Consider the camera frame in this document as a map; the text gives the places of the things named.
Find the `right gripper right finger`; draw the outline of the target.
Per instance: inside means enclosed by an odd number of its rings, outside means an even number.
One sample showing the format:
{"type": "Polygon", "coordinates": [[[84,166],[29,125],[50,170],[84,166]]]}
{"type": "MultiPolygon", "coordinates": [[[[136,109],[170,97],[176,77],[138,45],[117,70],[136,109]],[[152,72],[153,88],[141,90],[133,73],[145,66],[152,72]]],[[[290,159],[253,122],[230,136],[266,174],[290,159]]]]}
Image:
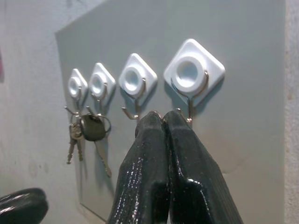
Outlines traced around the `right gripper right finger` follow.
{"type": "Polygon", "coordinates": [[[241,224],[222,172],[179,111],[164,116],[173,224],[241,224]]]}

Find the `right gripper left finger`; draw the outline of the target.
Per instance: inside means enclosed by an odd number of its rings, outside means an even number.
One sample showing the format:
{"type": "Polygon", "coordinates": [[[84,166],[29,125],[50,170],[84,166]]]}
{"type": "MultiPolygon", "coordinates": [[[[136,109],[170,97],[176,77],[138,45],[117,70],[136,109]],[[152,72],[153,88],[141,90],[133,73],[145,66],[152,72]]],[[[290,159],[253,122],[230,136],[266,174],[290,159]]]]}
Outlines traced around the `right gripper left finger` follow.
{"type": "Polygon", "coordinates": [[[118,173],[108,224],[165,224],[170,205],[169,159],[164,123],[156,111],[144,116],[118,173]]]}

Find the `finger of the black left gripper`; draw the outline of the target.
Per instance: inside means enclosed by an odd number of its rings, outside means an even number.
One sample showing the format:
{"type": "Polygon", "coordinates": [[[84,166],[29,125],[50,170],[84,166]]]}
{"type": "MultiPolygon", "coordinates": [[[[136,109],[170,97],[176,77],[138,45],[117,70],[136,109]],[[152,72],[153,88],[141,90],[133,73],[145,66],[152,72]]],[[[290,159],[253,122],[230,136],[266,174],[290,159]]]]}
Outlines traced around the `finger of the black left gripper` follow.
{"type": "Polygon", "coordinates": [[[47,196],[41,188],[23,189],[0,198],[0,222],[39,224],[48,209],[47,196]]]}

